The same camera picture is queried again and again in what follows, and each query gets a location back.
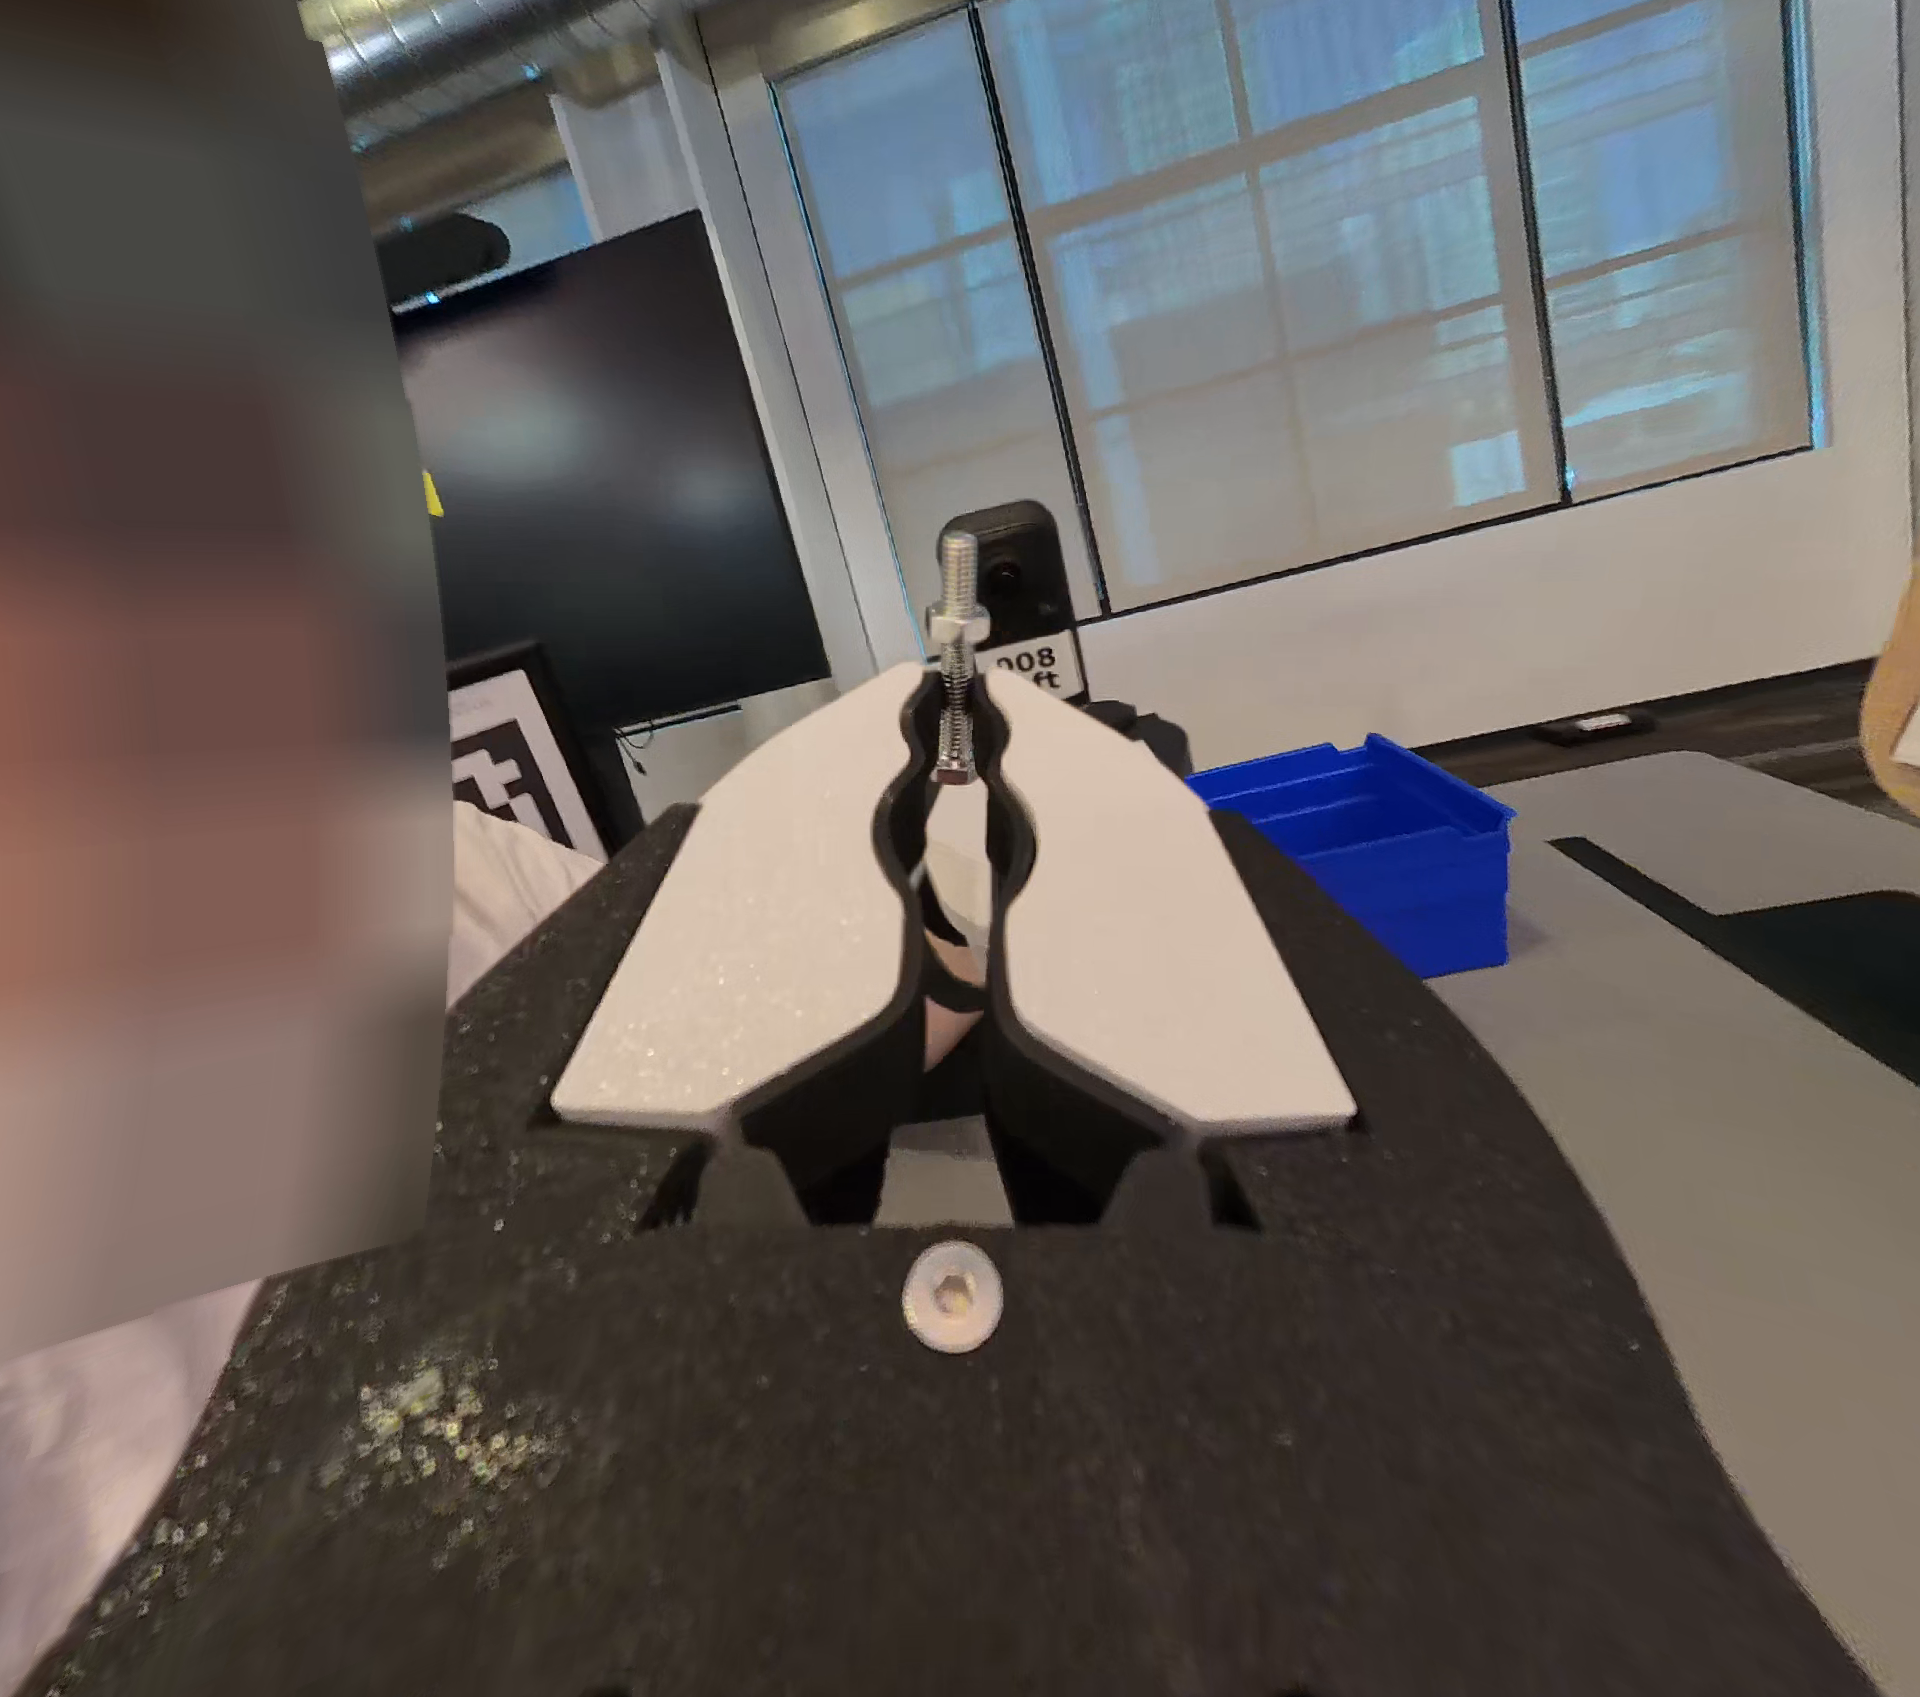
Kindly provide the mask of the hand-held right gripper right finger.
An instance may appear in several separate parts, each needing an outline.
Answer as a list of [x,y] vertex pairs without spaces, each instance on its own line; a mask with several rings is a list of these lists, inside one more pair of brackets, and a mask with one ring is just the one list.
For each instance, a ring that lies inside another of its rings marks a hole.
[[981,698],[1011,1032],[1190,1139],[1347,1127],[1354,1094],[1198,794],[1021,677],[993,670]]

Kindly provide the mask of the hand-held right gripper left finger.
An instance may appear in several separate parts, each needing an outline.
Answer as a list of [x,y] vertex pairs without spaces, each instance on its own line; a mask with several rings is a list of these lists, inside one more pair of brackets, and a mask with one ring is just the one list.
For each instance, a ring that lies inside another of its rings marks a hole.
[[700,800],[550,1093],[569,1125],[879,1139],[924,1061],[919,814],[934,674],[882,670]]

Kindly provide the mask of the long thin silver bolt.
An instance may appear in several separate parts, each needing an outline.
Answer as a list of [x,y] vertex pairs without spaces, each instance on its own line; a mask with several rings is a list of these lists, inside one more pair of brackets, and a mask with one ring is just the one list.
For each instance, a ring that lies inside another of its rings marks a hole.
[[[938,540],[938,600],[947,608],[981,607],[977,538],[947,523]],[[938,751],[931,774],[940,785],[966,785],[975,778],[971,729],[971,688],[977,674],[977,650],[947,649],[936,652],[942,691]]]

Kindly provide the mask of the blue plastic bin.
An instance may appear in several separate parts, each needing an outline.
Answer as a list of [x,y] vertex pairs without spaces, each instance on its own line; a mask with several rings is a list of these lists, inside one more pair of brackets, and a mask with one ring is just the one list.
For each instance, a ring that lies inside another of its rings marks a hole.
[[1510,958],[1514,810],[1382,734],[1191,772],[1416,977]]

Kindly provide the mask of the black monitor stand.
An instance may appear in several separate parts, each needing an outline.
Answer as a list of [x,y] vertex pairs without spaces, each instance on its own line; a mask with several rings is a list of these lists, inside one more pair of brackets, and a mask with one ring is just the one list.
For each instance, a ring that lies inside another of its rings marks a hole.
[[740,705],[702,709],[614,733],[614,759],[644,822],[675,804],[696,804],[747,752]]

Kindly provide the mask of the white sign board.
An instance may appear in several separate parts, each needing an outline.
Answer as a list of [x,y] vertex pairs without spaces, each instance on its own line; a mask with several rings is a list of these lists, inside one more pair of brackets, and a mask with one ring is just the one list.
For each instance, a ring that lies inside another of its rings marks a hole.
[[610,816],[539,640],[445,667],[452,796],[595,862]]

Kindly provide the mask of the glass window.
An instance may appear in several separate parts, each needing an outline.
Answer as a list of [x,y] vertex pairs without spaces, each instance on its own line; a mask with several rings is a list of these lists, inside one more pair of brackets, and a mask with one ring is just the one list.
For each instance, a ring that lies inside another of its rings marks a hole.
[[770,90],[905,608],[1081,621],[1825,442],[1804,0],[970,0]]

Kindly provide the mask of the large black monitor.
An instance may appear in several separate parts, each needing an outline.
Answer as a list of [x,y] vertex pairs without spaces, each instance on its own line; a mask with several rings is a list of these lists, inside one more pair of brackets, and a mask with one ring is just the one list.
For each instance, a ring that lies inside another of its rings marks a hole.
[[829,662],[697,211],[399,314],[452,660],[539,640],[602,733]]

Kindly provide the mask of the black video bar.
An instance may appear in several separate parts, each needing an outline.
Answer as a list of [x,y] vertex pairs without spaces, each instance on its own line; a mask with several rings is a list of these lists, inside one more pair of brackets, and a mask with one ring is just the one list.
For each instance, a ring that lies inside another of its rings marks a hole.
[[503,269],[513,244],[497,222],[450,211],[387,229],[374,239],[374,251],[386,302],[393,308]]

